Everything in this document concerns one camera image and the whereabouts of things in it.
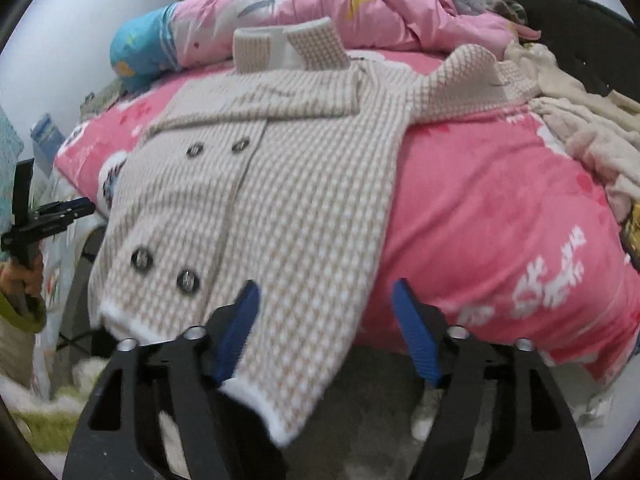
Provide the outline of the left hand orange glove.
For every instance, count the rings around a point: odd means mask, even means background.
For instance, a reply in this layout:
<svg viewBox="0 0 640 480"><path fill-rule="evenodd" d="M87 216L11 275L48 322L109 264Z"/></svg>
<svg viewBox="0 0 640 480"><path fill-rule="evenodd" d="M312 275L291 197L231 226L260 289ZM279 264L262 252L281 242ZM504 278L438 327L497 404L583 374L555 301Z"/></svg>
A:
<svg viewBox="0 0 640 480"><path fill-rule="evenodd" d="M14 258L1 263L1 316L18 324L42 325L46 319L46 308L41 300L43 264L38 254L30 268L25 268ZM19 314L17 308L23 298L30 297L37 303L34 310Z"/></svg>

